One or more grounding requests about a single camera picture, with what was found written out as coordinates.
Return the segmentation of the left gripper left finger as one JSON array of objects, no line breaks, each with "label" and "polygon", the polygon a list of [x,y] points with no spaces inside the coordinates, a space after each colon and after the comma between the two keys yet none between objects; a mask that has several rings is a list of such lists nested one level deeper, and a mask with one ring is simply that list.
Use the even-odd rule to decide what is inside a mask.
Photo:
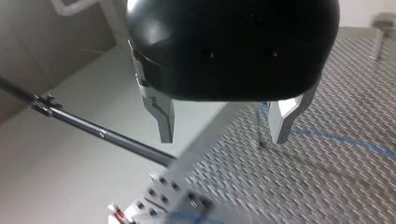
[{"label": "left gripper left finger", "polygon": [[138,58],[139,54],[133,49],[131,41],[128,41],[128,45],[134,62],[135,78],[143,105],[150,115],[157,120],[161,142],[171,144],[174,139],[175,127],[173,100],[147,83],[143,65]]}]

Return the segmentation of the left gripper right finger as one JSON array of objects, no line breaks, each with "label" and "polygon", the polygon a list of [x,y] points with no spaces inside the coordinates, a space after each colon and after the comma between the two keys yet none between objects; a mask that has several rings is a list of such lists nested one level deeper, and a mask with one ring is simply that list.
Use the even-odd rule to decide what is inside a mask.
[{"label": "left gripper right finger", "polygon": [[293,122],[311,105],[319,81],[303,94],[286,100],[270,103],[268,112],[269,130],[275,144],[287,142]]}]

